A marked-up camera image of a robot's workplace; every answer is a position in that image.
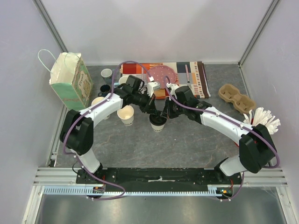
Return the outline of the black coffee cup lid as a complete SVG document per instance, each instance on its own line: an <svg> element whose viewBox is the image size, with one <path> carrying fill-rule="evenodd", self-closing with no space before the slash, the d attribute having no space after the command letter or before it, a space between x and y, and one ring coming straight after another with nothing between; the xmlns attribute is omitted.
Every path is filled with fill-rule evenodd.
<svg viewBox="0 0 299 224"><path fill-rule="evenodd" d="M155 126L162 126L166 123L167 118L151 114L149 116L149 121L150 121L151 124L153 124Z"/></svg>

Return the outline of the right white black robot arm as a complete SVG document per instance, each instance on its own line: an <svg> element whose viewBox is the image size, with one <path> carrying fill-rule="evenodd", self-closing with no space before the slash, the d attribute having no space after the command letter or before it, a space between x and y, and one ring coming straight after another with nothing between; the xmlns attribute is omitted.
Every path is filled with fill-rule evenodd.
<svg viewBox="0 0 299 224"><path fill-rule="evenodd" d="M273 158L279 164L277 150L266 126L252 126L223 114L209 103L196 99L188 86L166 84L166 91L170 97L164 108L168 118L183 114L192 121L215 129L238 145L238 155L217 165L214 178L218 183L226 183L232 175L240 172L256 174Z"/></svg>

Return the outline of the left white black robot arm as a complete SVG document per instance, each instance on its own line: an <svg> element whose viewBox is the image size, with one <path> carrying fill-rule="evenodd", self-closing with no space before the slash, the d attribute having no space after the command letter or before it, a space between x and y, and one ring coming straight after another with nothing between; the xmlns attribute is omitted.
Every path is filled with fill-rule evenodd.
<svg viewBox="0 0 299 224"><path fill-rule="evenodd" d="M60 141L71 150L87 170L86 178L91 183L99 183L103 173L102 165L92 150L94 128L107 116L123 107L134 104L148 114L157 114L154 104L154 90L160 83L150 78L147 90L139 90L143 81L129 75L124 84L117 86L112 93L97 104L81 111L69 110L60 133Z"/></svg>

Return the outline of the white paper cup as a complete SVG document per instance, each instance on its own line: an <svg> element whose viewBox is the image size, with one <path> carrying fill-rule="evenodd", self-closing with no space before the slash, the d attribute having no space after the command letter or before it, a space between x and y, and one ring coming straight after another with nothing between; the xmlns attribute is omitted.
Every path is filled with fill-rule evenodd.
<svg viewBox="0 0 299 224"><path fill-rule="evenodd" d="M104 97L98 97L92 102L90 116L94 122L101 122L110 116L110 104L111 100Z"/></svg>
<svg viewBox="0 0 299 224"><path fill-rule="evenodd" d="M152 129L153 129L155 132L160 132L160 131L162 131L164 125L162 125L162 126L155 126L155 125L151 124L151 127L152 127Z"/></svg>
<svg viewBox="0 0 299 224"><path fill-rule="evenodd" d="M124 125L130 126L134 122L134 109L132 106L127 105L117 111L117 116L121 119Z"/></svg>

